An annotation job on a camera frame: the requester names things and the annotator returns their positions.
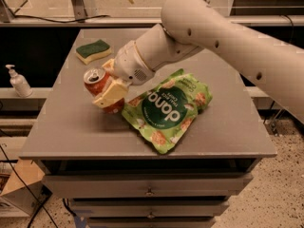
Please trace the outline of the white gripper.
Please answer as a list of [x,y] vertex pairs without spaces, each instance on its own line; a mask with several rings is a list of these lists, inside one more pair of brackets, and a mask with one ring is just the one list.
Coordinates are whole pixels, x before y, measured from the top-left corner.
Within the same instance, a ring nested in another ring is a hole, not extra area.
[[119,78],[111,79],[106,84],[105,90],[92,101],[100,108],[109,107],[123,99],[128,93],[130,83],[140,86],[154,77],[154,71],[143,61],[135,41],[130,41],[121,47],[114,60],[109,59],[102,65],[102,68],[109,75]]

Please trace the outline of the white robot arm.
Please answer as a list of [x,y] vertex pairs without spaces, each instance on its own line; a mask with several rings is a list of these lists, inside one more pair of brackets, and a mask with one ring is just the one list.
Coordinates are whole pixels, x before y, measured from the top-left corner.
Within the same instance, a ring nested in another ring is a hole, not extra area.
[[234,24],[204,0],[166,0],[161,22],[121,47],[104,69],[114,82],[93,103],[105,108],[160,68],[208,49],[304,122],[304,49]]

